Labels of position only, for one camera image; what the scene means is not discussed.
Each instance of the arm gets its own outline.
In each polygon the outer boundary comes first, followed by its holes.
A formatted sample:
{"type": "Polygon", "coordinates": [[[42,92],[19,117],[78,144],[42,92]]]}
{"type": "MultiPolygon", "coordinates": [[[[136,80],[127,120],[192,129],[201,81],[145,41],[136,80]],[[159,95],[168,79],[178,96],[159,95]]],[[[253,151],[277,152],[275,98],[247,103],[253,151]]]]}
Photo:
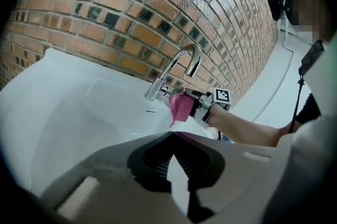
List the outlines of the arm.
{"type": "MultiPolygon", "coordinates": [[[[211,106],[210,113],[208,124],[236,143],[275,147],[280,137],[289,132],[290,123],[280,129],[252,123],[228,113],[217,104],[211,106]]],[[[298,122],[295,122],[294,131],[300,126],[298,122]]]]}

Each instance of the wall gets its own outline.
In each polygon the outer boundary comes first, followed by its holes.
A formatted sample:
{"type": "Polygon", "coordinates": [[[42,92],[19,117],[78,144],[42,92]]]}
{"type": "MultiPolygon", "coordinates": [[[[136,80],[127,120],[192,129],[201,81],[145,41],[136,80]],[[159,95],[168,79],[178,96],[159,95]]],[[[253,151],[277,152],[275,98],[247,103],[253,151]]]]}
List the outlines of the wall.
{"type": "MultiPolygon", "coordinates": [[[[285,39],[285,24],[281,28],[275,49],[261,75],[231,110],[246,120],[277,128],[292,120],[299,90],[298,68],[312,44],[307,37],[295,36],[297,32],[291,28],[285,39]]],[[[298,111],[309,93],[309,87],[304,85],[298,111]]]]}
{"type": "Polygon", "coordinates": [[[203,67],[168,83],[224,86],[234,103],[254,83],[276,43],[267,0],[18,0],[1,44],[1,85],[49,47],[152,81],[178,49],[197,42],[203,67]]]}
{"type": "MultiPolygon", "coordinates": [[[[276,128],[287,125],[291,120],[299,92],[298,69],[301,59],[310,45],[291,34],[284,43],[285,32],[281,31],[279,41],[259,78],[241,101],[231,110],[246,120],[270,125],[276,128]]],[[[299,109],[310,93],[307,85],[301,92],[299,109]]]]}

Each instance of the hand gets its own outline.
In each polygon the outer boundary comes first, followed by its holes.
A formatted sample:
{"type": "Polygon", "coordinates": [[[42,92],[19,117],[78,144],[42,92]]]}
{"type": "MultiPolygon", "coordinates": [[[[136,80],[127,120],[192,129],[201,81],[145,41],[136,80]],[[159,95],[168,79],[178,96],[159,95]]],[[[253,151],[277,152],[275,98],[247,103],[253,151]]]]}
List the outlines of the hand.
{"type": "Polygon", "coordinates": [[[210,108],[211,117],[207,121],[208,125],[212,128],[217,128],[225,112],[219,104],[213,104],[210,108]]]}

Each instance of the strap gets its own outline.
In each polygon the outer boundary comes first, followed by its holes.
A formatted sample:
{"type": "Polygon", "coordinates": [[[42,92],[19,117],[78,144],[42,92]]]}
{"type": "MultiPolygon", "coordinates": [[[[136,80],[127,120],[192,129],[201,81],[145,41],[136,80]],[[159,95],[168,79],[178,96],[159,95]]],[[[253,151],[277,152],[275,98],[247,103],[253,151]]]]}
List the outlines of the strap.
{"type": "Polygon", "coordinates": [[[302,90],[302,87],[304,85],[304,79],[303,79],[303,76],[300,75],[301,79],[299,80],[299,84],[300,84],[300,88],[299,88],[299,95],[297,97],[297,102],[296,102],[296,106],[295,106],[295,111],[294,111],[294,114],[293,114],[293,120],[291,121],[291,125],[290,125],[290,128],[289,128],[289,133],[292,133],[293,132],[293,129],[294,129],[294,125],[295,125],[295,119],[296,119],[296,115],[297,115],[297,110],[299,108],[299,102],[300,102],[300,95],[301,95],[301,90],[302,90]]]}

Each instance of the white wall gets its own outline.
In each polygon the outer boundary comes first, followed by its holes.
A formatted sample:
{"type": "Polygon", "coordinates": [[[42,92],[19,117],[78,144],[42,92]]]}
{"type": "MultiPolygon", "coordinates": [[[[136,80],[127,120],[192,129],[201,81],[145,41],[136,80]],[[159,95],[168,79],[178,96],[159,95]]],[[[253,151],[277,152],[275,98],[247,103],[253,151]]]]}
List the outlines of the white wall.
{"type": "MultiPolygon", "coordinates": [[[[310,45],[290,34],[283,43],[284,37],[285,33],[281,31],[279,41],[264,70],[231,113],[277,128],[291,121],[299,91],[298,68],[310,45]]],[[[303,86],[299,111],[309,93],[309,87],[303,86]]]]}
{"type": "MultiPolygon", "coordinates": [[[[292,120],[299,91],[298,68],[312,41],[299,38],[293,28],[286,38],[285,23],[279,26],[279,39],[264,70],[240,102],[231,110],[246,120],[282,127],[292,120]]],[[[310,89],[302,89],[298,111],[303,107],[310,89]]]]}

